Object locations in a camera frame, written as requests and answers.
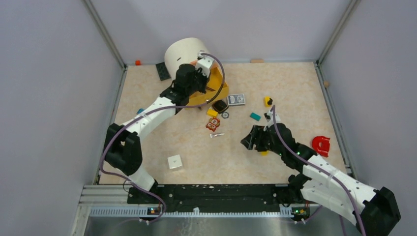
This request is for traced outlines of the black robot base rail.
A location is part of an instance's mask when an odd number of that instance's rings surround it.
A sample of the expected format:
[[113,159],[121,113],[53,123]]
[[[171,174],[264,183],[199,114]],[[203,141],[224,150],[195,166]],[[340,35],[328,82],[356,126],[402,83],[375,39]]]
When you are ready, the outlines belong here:
[[261,213],[292,207],[291,213],[312,205],[287,184],[165,184],[149,194],[129,188],[128,204],[166,204],[166,212]]

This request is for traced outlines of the white round drawer organizer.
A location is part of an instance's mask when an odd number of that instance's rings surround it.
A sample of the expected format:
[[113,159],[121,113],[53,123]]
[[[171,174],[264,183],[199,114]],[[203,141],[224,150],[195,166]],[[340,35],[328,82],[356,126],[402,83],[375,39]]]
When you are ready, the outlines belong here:
[[[170,73],[172,83],[161,95],[171,99],[175,105],[204,106],[225,99],[229,95],[224,67],[219,59],[208,51],[200,39],[190,37],[175,42],[165,52],[164,62]],[[176,77],[176,71],[181,64],[185,63],[194,65],[196,69],[201,68],[203,75],[208,77],[206,93],[196,92],[191,96],[185,96],[173,90],[172,84]]]

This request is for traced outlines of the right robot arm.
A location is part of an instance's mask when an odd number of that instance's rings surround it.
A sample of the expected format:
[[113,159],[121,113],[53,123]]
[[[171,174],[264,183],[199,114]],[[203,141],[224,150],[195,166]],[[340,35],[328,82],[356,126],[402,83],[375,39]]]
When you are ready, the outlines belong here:
[[387,236],[401,219],[394,193],[368,186],[328,163],[314,149],[297,142],[278,116],[268,111],[265,126],[253,125],[241,140],[248,150],[277,154],[299,172],[289,177],[288,195],[295,203],[317,203],[356,226],[367,236]]

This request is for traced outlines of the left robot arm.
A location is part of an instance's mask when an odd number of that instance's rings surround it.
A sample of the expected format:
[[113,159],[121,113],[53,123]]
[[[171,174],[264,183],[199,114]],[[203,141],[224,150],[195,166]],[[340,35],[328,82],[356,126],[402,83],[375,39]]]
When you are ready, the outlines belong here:
[[107,162],[122,172],[121,177],[140,187],[139,197],[145,203],[154,202],[158,191],[153,187],[155,179],[142,166],[142,141],[157,126],[186,108],[191,95],[204,93],[210,74],[210,66],[180,65],[170,86],[148,108],[125,124],[113,123],[108,127],[100,162]]

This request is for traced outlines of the silver small tube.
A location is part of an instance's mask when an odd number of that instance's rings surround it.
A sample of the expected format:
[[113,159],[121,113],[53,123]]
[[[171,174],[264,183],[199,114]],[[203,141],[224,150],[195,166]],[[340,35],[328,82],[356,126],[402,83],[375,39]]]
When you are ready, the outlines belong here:
[[214,138],[214,137],[219,137],[219,136],[222,136],[222,135],[225,135],[225,134],[224,133],[213,133],[213,134],[210,134],[209,136],[211,138]]

